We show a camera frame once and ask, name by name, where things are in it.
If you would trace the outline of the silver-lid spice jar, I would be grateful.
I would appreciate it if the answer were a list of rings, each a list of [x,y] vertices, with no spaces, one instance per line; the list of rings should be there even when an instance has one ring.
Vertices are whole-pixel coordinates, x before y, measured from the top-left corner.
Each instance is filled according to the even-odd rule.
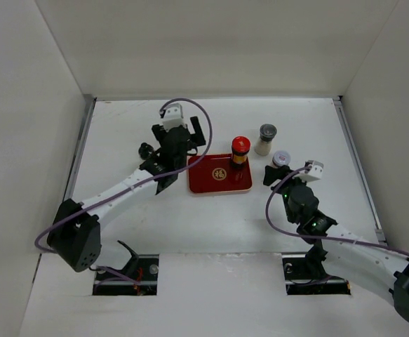
[[[291,155],[285,150],[275,151],[271,158],[270,166],[279,169],[282,166],[288,166],[291,162]]]

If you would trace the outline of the tall red-cap sauce bottle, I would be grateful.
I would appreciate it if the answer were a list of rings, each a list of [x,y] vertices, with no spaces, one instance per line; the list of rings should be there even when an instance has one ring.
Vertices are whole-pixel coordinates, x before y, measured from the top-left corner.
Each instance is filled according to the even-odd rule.
[[[236,169],[241,169],[248,162],[250,152],[250,141],[245,136],[236,136],[231,143],[232,156],[231,165]]]

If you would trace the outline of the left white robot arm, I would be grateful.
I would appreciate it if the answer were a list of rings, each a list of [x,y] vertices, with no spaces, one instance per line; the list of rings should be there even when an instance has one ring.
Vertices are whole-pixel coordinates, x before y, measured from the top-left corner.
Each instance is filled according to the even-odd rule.
[[[130,176],[90,199],[61,203],[47,243],[75,272],[103,266],[112,268],[120,279],[135,276],[134,251],[121,240],[103,242],[101,232],[132,206],[172,185],[186,166],[188,152],[206,144],[198,118],[190,120],[193,133],[184,125],[170,130],[154,125],[152,132],[160,148]]]

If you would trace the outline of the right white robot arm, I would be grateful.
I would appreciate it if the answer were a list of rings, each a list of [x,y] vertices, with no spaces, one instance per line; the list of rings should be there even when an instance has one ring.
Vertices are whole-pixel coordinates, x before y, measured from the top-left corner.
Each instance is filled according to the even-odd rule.
[[[272,195],[281,195],[286,218],[297,228],[288,232],[272,220],[268,224],[310,245],[304,262],[310,276],[334,276],[358,284],[388,302],[409,323],[409,253],[364,241],[320,211],[319,199],[308,184],[320,179],[322,170],[317,161],[297,170],[265,166],[263,184]]]

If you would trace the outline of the red rectangular tray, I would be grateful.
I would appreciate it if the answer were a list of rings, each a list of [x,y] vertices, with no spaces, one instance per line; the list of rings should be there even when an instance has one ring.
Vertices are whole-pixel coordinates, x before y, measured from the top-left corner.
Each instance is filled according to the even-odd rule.
[[[248,159],[241,165],[232,154],[206,155],[187,172],[189,190],[194,194],[247,192],[253,186]]]

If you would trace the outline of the grey-cap white salt shaker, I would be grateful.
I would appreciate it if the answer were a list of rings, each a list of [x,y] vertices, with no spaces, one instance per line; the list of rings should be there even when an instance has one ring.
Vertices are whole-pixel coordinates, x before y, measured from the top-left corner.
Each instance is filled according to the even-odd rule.
[[[261,125],[254,151],[260,156],[267,156],[270,153],[271,143],[276,134],[277,128],[273,124]]]

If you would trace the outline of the black-cap white bottle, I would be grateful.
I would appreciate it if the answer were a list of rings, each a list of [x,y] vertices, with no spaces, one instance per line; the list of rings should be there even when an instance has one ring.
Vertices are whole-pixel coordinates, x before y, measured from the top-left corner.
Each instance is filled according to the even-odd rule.
[[[138,154],[142,161],[155,160],[159,158],[160,149],[155,149],[148,143],[142,143],[138,149]]]

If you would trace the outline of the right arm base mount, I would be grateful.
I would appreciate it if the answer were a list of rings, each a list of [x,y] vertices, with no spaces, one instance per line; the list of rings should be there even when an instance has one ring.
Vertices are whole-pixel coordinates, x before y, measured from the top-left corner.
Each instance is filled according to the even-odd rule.
[[[347,280],[326,273],[322,255],[315,248],[308,252],[283,253],[283,275],[289,296],[350,295]]]

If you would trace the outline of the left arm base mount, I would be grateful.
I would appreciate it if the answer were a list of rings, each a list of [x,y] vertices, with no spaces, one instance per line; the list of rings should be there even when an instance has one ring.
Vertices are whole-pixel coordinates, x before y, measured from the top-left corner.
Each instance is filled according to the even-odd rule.
[[[90,267],[95,280],[93,296],[155,296],[159,276],[159,255],[138,254],[121,240],[105,247],[105,262],[113,262],[117,269],[105,266]]]

